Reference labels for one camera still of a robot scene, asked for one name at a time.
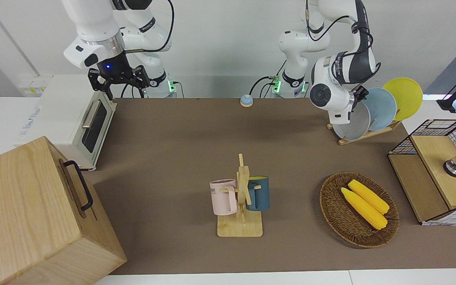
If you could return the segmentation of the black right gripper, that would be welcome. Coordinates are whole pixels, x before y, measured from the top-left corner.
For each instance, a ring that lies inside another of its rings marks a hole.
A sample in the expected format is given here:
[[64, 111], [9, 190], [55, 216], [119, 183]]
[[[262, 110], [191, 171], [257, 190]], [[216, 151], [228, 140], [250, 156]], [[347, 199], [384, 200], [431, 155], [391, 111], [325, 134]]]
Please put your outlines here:
[[94, 91], [103, 92], [108, 100], [113, 100], [110, 90], [112, 79], [115, 82], [131, 80], [131, 86], [137, 88], [141, 97], [145, 97], [145, 89], [150, 87], [150, 78], [143, 65], [131, 68], [125, 53], [105, 59], [96, 64], [97, 69], [89, 68], [87, 78]]

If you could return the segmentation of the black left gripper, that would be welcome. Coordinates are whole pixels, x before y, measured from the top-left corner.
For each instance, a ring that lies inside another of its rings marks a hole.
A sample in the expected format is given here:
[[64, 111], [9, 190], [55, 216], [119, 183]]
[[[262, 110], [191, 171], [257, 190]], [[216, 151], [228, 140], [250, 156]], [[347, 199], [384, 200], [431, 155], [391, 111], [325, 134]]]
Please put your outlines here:
[[363, 101], [366, 99], [366, 96], [369, 95], [369, 90], [363, 86], [357, 86], [353, 88], [353, 95], [355, 97], [355, 102], [353, 103], [353, 108], [357, 108]]

